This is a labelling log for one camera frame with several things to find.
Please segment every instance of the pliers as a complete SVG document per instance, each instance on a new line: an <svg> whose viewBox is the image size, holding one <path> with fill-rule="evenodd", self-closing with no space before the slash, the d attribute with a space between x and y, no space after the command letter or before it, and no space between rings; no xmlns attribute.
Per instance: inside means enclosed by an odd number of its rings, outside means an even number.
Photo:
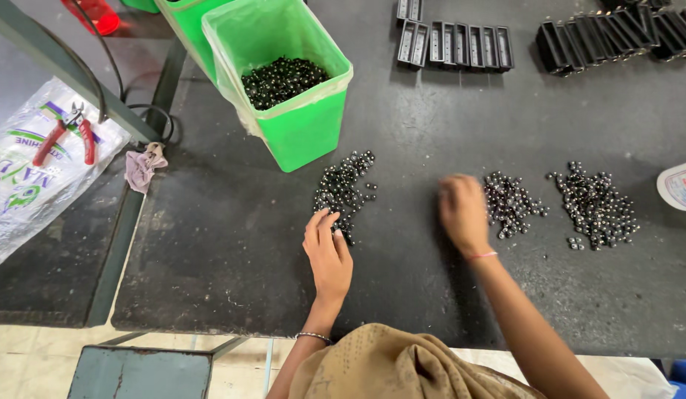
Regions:
<svg viewBox="0 0 686 399"><path fill-rule="evenodd" d="M77 125L77 129L79 130L80 136L82 136L82 141L84 142L85 164L94 164L94 137L92 136L91 130L92 124L82 116L83 110L84 103L77 108L73 102L72 111L67 115L67 118L64 119L64 121L62 119L57 120L57 126L55 126L55 129L53 129L52 132L47 135L45 140L40 144L40 147L38 147L37 153L35 154L35 158L33 158L32 162L34 166L42 166L42 163L45 161L45 157L50 152L50 149L52 149L52 146L55 145L57 139L59 139L60 136L65 133L67 126L70 126L73 123Z"/></svg>

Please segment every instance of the gray stool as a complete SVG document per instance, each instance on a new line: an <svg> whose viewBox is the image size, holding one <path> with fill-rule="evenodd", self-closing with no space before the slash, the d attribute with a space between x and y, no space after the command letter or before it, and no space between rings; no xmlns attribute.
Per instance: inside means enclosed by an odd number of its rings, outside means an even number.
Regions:
<svg viewBox="0 0 686 399"><path fill-rule="evenodd" d="M214 360L247 340L236 337L212 351L117 346L144 334L134 332L82 348L67 397L204 399Z"/></svg>

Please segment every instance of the hand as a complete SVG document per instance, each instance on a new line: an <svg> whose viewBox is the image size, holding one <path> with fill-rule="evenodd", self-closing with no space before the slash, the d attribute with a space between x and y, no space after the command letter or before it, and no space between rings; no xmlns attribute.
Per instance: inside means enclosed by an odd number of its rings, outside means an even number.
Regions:
<svg viewBox="0 0 686 399"><path fill-rule="evenodd" d="M491 252L486 198L475 178L449 175L439 181L439 217L464 258Z"/></svg>
<svg viewBox="0 0 686 399"><path fill-rule="evenodd" d="M331 226L339 216L338 212L328 214L328 208L316 212L306 225L303 241L316 284L316 303L337 307L336 314L353 277L353 259L343 233L336 230L331 237Z"/></svg>

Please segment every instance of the green container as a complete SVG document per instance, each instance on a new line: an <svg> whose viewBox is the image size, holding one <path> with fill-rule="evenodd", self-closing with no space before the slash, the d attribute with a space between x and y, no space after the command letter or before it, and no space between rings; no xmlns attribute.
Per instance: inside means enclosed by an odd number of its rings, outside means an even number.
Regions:
<svg viewBox="0 0 686 399"><path fill-rule="evenodd" d="M213 50L203 33L201 20L203 14L231 1L233 0L180 0L173 3L167 0L155 0L192 59L213 83L215 83Z"/></svg>
<svg viewBox="0 0 686 399"><path fill-rule="evenodd" d="M159 14L159 8L154 0L122 0L129 7L138 8L151 14Z"/></svg>
<svg viewBox="0 0 686 399"><path fill-rule="evenodd" d="M353 65L301 0L236 0L205 14L203 31L215 57L217 88L279 168L290 172L338 147ZM241 76L283 55L309 59L331 79L257 111Z"/></svg>

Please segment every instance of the person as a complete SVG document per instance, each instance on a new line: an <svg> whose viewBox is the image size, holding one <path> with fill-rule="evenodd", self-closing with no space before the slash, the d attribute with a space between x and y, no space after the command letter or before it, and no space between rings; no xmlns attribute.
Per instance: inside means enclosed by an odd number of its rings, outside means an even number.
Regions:
<svg viewBox="0 0 686 399"><path fill-rule="evenodd" d="M439 218L483 285L529 386L466 363L432 335L382 324L366 324L327 347L353 273L342 232L331 235L338 217L324 209L306 226L316 298L267 399L608 398L501 265L488 242L485 195L467 175L439 181Z"/></svg>

